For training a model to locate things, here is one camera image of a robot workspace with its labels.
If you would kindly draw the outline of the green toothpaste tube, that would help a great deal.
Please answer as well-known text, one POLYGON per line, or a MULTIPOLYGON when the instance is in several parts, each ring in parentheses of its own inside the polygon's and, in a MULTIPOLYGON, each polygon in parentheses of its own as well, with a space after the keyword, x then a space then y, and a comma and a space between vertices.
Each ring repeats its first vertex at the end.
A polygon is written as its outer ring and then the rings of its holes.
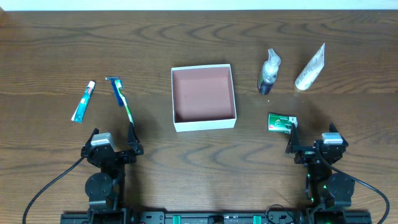
POLYGON ((72 115, 71 120, 76 122, 76 123, 82 123, 83 122, 83 117, 85 115, 88 103, 90 102, 90 98, 93 94, 93 91, 95 89, 96 82, 90 81, 88 85, 86 86, 85 92, 74 112, 72 115))

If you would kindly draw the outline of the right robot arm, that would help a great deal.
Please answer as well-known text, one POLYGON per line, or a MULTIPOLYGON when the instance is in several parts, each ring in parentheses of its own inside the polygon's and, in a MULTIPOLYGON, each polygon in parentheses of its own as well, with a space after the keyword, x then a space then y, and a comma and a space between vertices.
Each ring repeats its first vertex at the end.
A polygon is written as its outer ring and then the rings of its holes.
POLYGON ((294 162, 307 168, 306 198, 313 205, 297 214, 295 223, 338 223, 345 221, 344 208, 351 206, 354 181, 346 174, 333 172, 331 166, 343 157, 347 141, 330 124, 329 131, 312 146, 299 143, 295 124, 285 152, 294 154, 294 162))

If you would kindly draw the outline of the white cosmetic tube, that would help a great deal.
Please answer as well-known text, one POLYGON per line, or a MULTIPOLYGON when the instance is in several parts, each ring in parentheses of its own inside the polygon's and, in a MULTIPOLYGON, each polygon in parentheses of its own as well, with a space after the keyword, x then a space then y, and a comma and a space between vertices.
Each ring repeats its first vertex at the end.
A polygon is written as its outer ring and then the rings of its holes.
POLYGON ((323 44, 316 54, 311 58, 309 63, 302 70, 295 81, 295 88, 298 91, 308 90, 313 82, 317 79, 325 65, 325 44, 323 44))

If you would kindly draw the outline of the clear spray bottle dark liquid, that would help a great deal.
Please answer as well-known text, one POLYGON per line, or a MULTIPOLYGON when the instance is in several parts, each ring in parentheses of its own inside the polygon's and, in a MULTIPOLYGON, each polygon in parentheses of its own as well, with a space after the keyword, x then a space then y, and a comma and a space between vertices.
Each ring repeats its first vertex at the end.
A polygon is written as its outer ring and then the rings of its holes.
POLYGON ((268 60, 264 62, 257 81, 257 88, 259 93, 267 95, 270 93, 279 71, 279 65, 281 63, 280 57, 275 53, 274 49, 268 50, 268 60))

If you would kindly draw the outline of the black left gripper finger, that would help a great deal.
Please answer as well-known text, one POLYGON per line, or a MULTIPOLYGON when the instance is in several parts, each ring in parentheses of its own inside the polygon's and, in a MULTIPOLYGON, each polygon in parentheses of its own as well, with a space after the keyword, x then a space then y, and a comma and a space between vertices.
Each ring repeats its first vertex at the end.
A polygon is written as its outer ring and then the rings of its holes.
POLYGON ((134 129, 134 124, 132 122, 129 123, 129 131, 127 135, 127 144, 129 145, 130 149, 134 151, 135 155, 143 155, 144 153, 144 148, 138 139, 135 129, 134 129))
POLYGON ((99 129, 95 128, 91 134, 91 136, 89 137, 89 139, 87 140, 85 146, 91 146, 91 140, 93 139, 93 136, 99 133, 99 129))

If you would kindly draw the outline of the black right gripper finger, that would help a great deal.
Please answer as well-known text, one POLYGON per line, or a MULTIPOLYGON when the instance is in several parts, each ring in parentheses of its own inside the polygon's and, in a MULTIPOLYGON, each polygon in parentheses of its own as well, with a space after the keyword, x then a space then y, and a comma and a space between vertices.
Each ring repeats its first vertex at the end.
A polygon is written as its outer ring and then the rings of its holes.
POLYGON ((292 124, 292 128, 290 131, 290 138, 287 143, 285 152, 287 154, 296 153, 299 150, 299 147, 300 147, 300 143, 299 143, 299 136, 298 136, 298 132, 297 132, 297 126, 295 124, 292 124))
MULTIPOLYGON (((330 123, 329 133, 340 133, 340 132, 337 130, 336 126, 333 123, 330 123)), ((348 142, 346 141, 346 139, 343 136, 341 137, 343 138, 343 143, 339 145, 348 146, 348 142)))

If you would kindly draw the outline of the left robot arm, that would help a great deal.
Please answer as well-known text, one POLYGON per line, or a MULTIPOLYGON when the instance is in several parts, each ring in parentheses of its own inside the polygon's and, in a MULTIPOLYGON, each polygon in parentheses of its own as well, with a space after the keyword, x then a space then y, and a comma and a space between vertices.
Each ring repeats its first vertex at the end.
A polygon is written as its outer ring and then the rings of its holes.
POLYGON ((139 223, 136 212, 124 204, 125 165, 144 153, 133 123, 129 123, 127 145, 128 150, 116 152, 112 135, 96 128, 82 147, 82 158, 100 168, 85 184, 88 223, 139 223))

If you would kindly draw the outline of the green soap packet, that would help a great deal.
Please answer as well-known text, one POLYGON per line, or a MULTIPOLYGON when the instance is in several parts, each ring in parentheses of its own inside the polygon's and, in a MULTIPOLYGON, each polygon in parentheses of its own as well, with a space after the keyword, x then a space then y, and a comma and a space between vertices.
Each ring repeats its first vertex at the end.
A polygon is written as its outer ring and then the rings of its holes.
POLYGON ((293 126, 298 126, 295 116, 285 116, 274 113, 270 113, 268 116, 267 128, 269 132, 290 134, 293 126))

